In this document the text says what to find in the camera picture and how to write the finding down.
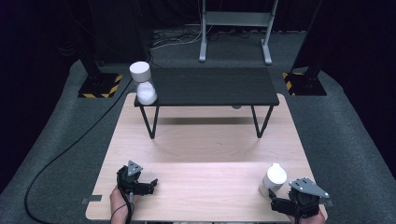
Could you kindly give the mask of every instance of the gray carpet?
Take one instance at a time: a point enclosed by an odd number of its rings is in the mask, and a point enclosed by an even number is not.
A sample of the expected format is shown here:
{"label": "gray carpet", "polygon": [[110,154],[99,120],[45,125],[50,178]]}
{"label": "gray carpet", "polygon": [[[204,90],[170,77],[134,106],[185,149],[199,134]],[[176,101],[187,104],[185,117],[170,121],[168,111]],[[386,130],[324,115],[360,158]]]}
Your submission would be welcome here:
{"label": "gray carpet", "polygon": [[[272,66],[263,63],[261,37],[252,34],[246,39],[233,36],[210,41],[205,63],[198,63],[199,42],[154,49],[151,54],[155,64],[151,67],[267,67],[276,91],[286,97],[315,179],[335,203],[328,209],[328,223],[396,223],[395,179],[343,89],[321,73],[319,79],[327,96],[287,94],[282,72],[290,70],[304,34],[272,34]],[[86,73],[80,62],[72,66],[47,126],[0,196],[0,223],[35,223],[23,207],[30,182],[106,114],[39,176],[28,197],[32,214],[41,220],[92,223],[85,218],[87,205],[80,201],[92,194],[125,95],[134,90],[132,85],[127,86],[128,67],[108,64],[101,68],[124,74],[113,98],[82,99],[77,95]]]}

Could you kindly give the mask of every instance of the small black table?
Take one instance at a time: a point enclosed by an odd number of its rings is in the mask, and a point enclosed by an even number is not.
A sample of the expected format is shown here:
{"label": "small black table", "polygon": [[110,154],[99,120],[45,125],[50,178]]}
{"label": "small black table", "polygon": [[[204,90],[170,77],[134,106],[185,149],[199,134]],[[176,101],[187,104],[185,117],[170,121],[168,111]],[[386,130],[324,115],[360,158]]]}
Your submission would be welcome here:
{"label": "small black table", "polygon": [[[157,101],[141,105],[137,97],[134,106],[140,107],[151,139],[155,137],[160,106],[250,105],[257,137],[261,138],[275,105],[276,91],[264,68],[161,68],[151,69]],[[256,118],[254,105],[269,105],[262,128]],[[145,106],[156,106],[152,130]]]}

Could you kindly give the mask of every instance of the black tabletop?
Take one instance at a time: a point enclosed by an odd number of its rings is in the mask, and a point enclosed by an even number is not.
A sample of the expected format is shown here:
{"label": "black tabletop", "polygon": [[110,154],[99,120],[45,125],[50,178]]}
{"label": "black tabletop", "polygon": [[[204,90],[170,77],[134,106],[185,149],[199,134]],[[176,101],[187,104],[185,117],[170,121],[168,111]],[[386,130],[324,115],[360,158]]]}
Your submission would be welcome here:
{"label": "black tabletop", "polygon": [[279,105],[264,68],[161,68],[151,69],[151,78],[153,105]]}

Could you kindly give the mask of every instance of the black table leg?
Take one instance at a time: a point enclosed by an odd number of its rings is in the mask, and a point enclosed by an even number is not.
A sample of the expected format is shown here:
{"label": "black table leg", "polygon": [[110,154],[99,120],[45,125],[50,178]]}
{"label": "black table leg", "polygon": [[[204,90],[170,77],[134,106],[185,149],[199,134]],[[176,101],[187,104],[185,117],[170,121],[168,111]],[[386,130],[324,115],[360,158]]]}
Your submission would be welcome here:
{"label": "black table leg", "polygon": [[154,116],[154,123],[152,124],[152,130],[151,130],[151,128],[149,127],[149,121],[148,121],[148,117],[146,116],[145,107],[142,106],[142,105],[139,106],[139,107],[140,107],[140,111],[142,112],[143,119],[145,120],[146,127],[148,128],[149,137],[150,137],[151,139],[154,139],[154,137],[155,137],[155,130],[156,130],[156,128],[157,128],[158,112],[159,112],[159,110],[160,110],[160,107],[157,105],[156,108],[155,108],[155,116]]}
{"label": "black table leg", "polygon": [[271,117],[271,113],[272,113],[272,111],[274,109],[274,106],[270,105],[270,108],[269,108],[269,110],[267,112],[267,116],[265,117],[264,124],[262,125],[262,129],[261,130],[259,128],[259,124],[257,123],[256,112],[254,111],[254,105],[251,105],[250,107],[251,107],[251,113],[253,114],[254,126],[256,126],[257,137],[258,138],[262,138],[262,134],[264,133],[264,130],[267,127],[268,120]]}

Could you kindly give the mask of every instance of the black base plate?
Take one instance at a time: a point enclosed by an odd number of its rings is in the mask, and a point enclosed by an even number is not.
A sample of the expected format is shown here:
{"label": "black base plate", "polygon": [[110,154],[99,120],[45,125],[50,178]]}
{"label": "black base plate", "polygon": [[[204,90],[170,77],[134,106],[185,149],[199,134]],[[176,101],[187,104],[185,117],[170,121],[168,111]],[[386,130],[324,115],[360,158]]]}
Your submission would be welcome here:
{"label": "black base plate", "polygon": [[87,77],[78,97],[83,98],[108,98],[112,97],[120,84],[122,75],[117,73],[101,73],[98,77]]}
{"label": "black base plate", "polygon": [[290,95],[327,95],[317,77],[308,77],[304,73],[283,73]]}

